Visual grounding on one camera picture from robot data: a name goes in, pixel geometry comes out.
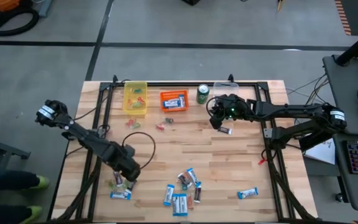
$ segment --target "gray floor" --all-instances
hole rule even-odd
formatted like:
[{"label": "gray floor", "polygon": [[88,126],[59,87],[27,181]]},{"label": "gray floor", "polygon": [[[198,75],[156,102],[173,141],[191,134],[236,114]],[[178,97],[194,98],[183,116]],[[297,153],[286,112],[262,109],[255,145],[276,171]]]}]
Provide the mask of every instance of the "gray floor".
[{"label": "gray floor", "polygon": [[[108,0],[55,0],[49,17],[29,32],[0,40],[96,42]],[[18,26],[20,16],[5,26]],[[349,46],[358,37],[344,33],[334,0],[287,0],[276,12],[276,0],[201,0],[190,7],[179,0],[115,0],[103,42]],[[75,114],[93,47],[0,46],[0,141],[31,151],[28,161],[13,159],[11,169],[46,175],[43,192],[6,192],[0,203],[48,208],[58,182],[67,142],[57,129],[34,123],[46,99],[67,104]],[[320,77],[322,57],[329,51],[151,49],[102,47],[92,80],[216,80],[233,74],[237,80],[285,81],[294,89]],[[313,90],[307,86],[289,95],[302,104]],[[325,86],[320,94],[334,103]],[[337,203],[335,178],[310,176],[318,215],[350,222],[358,212]],[[41,220],[46,219],[44,212]]]}]

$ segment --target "wooden tabletop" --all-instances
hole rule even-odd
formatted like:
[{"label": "wooden tabletop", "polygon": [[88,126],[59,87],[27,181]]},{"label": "wooden tabletop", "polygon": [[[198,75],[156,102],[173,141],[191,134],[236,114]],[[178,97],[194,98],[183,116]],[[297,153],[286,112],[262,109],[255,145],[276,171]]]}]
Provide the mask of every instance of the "wooden tabletop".
[{"label": "wooden tabletop", "polygon": [[[284,82],[266,81],[274,104],[288,102]],[[76,116],[85,114],[96,106],[100,82],[85,82]],[[188,90],[188,111],[164,113],[160,109],[159,93],[169,90]],[[103,164],[94,222],[274,222],[277,221],[267,163],[258,165],[264,149],[260,123],[248,121],[225,121],[224,127],[232,128],[231,135],[217,132],[209,123],[205,105],[196,102],[196,87],[148,87],[147,114],[128,116],[122,111],[123,88],[114,91],[107,139],[122,142],[134,131],[143,131],[155,139],[157,149],[152,162],[142,170],[131,200],[109,198],[108,182],[114,177],[112,169]],[[254,89],[240,87],[244,99],[255,99]],[[94,114],[91,113],[78,123],[91,128]],[[173,118],[175,123],[166,126],[165,131],[156,130],[155,125],[164,117]],[[139,129],[125,126],[131,118],[137,118]],[[292,119],[276,119],[277,126],[293,125]],[[142,166],[151,156],[153,144],[148,137],[135,135],[126,144],[136,149],[134,159]],[[70,143],[68,152],[79,147]],[[287,147],[283,150],[285,166],[291,190],[300,203],[314,216],[316,208],[311,194],[305,164],[301,151]],[[52,218],[61,215],[75,198],[81,185],[86,149],[67,157]],[[194,168],[202,181],[201,203],[189,211],[188,217],[173,217],[172,207],[164,207],[163,199],[167,184],[175,185],[175,192],[182,192],[176,184],[177,175],[185,169]],[[239,200],[237,191],[257,187],[259,195]],[[194,196],[194,188],[188,194]],[[284,214],[287,214],[283,192],[280,191]],[[85,203],[84,216],[88,211]]]}]

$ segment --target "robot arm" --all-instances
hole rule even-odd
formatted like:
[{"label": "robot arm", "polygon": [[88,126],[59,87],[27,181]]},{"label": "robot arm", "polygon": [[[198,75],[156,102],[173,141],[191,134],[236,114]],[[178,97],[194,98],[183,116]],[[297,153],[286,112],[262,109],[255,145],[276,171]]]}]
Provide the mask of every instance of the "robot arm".
[{"label": "robot arm", "polygon": [[78,142],[87,150],[92,150],[105,164],[128,181],[134,181],[140,174],[140,165],[132,158],[135,149],[129,145],[121,146],[117,142],[100,138],[96,131],[85,129],[72,119],[67,107],[56,100],[47,100],[37,112],[35,122],[50,127],[59,127],[68,131],[78,139]]},{"label": "robot arm", "polygon": [[214,129],[222,125],[224,119],[246,121],[270,121],[274,118],[309,118],[310,121],[289,128],[277,127],[264,129],[264,135],[269,140],[269,148],[284,149],[286,143],[294,137],[304,136],[300,140],[302,149],[309,149],[332,137],[333,134],[345,129],[344,113],[325,103],[323,105],[273,105],[271,103],[247,100],[230,94],[213,98],[215,104],[207,110],[209,120]]}]

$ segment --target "small candy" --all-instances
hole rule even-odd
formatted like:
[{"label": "small candy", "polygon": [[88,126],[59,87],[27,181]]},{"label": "small candy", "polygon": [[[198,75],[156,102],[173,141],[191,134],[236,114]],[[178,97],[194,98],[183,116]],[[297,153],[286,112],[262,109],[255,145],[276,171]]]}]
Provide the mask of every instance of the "small candy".
[{"label": "small candy", "polygon": [[195,193],[195,196],[194,196],[194,202],[196,202],[196,203],[201,202],[201,186],[198,186],[196,188],[196,193]]},{"label": "small candy", "polygon": [[114,174],[114,178],[116,179],[117,187],[121,187],[122,184],[123,184],[122,179],[121,179],[121,175],[119,175],[119,173],[116,172],[116,171],[114,171],[113,174]]},{"label": "small candy", "polygon": [[111,192],[110,193],[110,198],[121,198],[121,199],[130,200],[131,199],[131,193],[128,193],[128,192]]},{"label": "small candy", "polygon": [[173,119],[172,118],[165,118],[164,122],[168,123],[168,124],[173,124]]},{"label": "small candy", "polygon": [[218,129],[218,131],[226,133],[226,134],[231,134],[232,130],[230,128],[224,128],[224,127],[220,127]]},{"label": "small candy", "polygon": [[173,195],[173,190],[174,189],[175,189],[174,185],[168,184],[167,193],[165,194],[165,199],[164,199],[164,205],[165,206],[171,206],[172,195]]},{"label": "small candy", "polygon": [[187,208],[189,210],[193,210],[194,206],[193,206],[193,199],[191,198],[191,195],[187,196]]},{"label": "small candy", "polygon": [[181,173],[178,175],[178,179],[180,180],[180,182],[184,185],[186,185],[187,187],[190,187],[192,185],[190,179],[186,178],[186,176],[184,175],[184,173]]},{"label": "small candy", "polygon": [[136,123],[136,119],[130,119],[128,122],[125,123],[125,125],[130,128],[134,123]]},{"label": "small candy", "polygon": [[135,103],[132,104],[133,108],[140,108],[142,106],[142,103],[139,101],[136,101]]},{"label": "small candy", "polygon": [[155,128],[157,128],[158,130],[161,130],[161,131],[165,130],[165,128],[162,124],[156,124]]},{"label": "small candy", "polygon": [[139,123],[134,123],[130,128],[131,129],[140,128],[140,124]]},{"label": "small candy", "polygon": [[137,101],[140,102],[140,103],[144,103],[144,100],[143,100],[143,98],[141,96],[137,98]]},{"label": "small candy", "polygon": [[187,185],[186,185],[186,184],[182,184],[182,185],[181,185],[181,190],[187,191]]},{"label": "small candy", "polygon": [[244,199],[250,196],[258,195],[258,188],[254,187],[253,189],[238,192],[237,195],[239,196],[239,199]]}]

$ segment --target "sneaker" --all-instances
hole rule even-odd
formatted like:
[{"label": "sneaker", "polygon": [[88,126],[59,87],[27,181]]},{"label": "sneaker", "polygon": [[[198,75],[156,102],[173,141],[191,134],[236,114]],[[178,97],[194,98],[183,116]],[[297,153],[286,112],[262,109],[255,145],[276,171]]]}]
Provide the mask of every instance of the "sneaker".
[{"label": "sneaker", "polygon": [[37,175],[37,178],[40,180],[39,184],[35,187],[31,187],[30,189],[45,189],[49,186],[49,179],[43,177],[41,175]]},{"label": "sneaker", "polygon": [[32,223],[36,218],[38,218],[41,215],[42,207],[29,206],[28,208],[31,209],[31,216],[29,218],[26,218],[23,222],[20,222],[20,224]]}]

